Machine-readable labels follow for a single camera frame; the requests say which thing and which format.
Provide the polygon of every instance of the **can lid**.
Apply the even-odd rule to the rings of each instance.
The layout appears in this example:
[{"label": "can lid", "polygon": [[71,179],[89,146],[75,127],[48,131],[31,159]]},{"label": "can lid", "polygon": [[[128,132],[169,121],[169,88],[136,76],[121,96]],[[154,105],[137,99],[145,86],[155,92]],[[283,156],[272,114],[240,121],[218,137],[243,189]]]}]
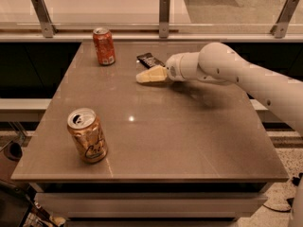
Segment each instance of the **can lid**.
[{"label": "can lid", "polygon": [[88,108],[73,111],[67,117],[67,125],[72,129],[83,129],[90,126],[96,119],[96,114]]},{"label": "can lid", "polygon": [[108,31],[110,31],[106,27],[97,27],[94,29],[94,34],[106,34]]}]

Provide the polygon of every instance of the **metal bracket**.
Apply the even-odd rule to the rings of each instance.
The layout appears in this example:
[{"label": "metal bracket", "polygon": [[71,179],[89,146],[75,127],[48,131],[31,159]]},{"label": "metal bracket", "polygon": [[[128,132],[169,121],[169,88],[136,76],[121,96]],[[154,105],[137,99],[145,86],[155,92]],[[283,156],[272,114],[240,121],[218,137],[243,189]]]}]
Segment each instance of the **metal bracket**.
[{"label": "metal bracket", "polygon": [[275,36],[275,38],[280,39],[285,37],[288,25],[293,17],[299,1],[300,0],[286,0],[276,24],[271,29],[271,33]]},{"label": "metal bracket", "polygon": [[52,25],[45,0],[31,0],[33,7],[35,8],[38,16],[41,30],[46,38],[53,38],[53,35],[57,32],[56,28]]},{"label": "metal bracket", "polygon": [[170,0],[159,0],[159,37],[169,36]]}]

